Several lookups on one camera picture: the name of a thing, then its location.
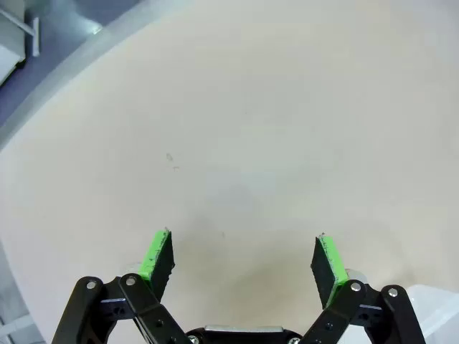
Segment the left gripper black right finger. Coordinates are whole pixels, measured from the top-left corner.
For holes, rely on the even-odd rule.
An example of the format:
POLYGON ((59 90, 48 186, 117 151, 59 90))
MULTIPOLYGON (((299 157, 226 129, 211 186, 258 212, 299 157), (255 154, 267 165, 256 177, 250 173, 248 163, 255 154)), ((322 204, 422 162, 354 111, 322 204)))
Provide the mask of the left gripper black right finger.
POLYGON ((322 312, 301 343, 337 343, 350 325, 364 329, 371 343, 424 343, 420 323, 405 288, 374 290, 352 279, 331 236, 316 237, 311 270, 322 312))

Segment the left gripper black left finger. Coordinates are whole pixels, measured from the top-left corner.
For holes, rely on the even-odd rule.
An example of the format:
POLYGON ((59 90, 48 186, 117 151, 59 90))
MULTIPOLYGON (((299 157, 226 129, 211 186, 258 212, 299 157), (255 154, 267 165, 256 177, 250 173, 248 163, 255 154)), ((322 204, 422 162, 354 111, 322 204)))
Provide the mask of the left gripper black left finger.
POLYGON ((80 278, 62 314, 53 343, 107 343, 121 320, 133 320, 147 343, 186 343, 187 335, 161 304, 172 269, 171 232, 156 232, 137 273, 109 283, 80 278))

